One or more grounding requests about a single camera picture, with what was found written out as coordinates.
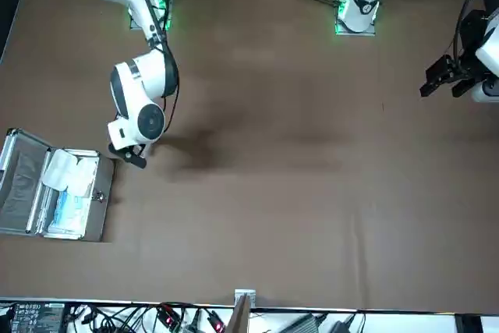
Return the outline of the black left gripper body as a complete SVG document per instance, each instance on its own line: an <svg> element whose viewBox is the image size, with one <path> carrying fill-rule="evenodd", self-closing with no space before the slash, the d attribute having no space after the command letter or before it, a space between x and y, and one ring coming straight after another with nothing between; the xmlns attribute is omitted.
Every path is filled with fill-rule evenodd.
<svg viewBox="0 0 499 333"><path fill-rule="evenodd" d="M454 82L473 80L478 83L487 78L487 68L476 57L475 51L457 51L453 54L453 59L455 64Z"/></svg>

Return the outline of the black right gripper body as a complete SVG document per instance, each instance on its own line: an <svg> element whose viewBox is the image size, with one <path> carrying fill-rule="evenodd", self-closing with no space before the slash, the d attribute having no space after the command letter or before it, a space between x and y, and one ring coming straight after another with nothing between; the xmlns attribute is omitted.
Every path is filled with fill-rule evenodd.
<svg viewBox="0 0 499 333"><path fill-rule="evenodd" d="M121 149L117 149L117 148L115 148L113 143L108 144L108 150L112 154L127 154L127 153L142 154L145 147L146 147L145 144L136 144L136 145L123 147Z"/></svg>

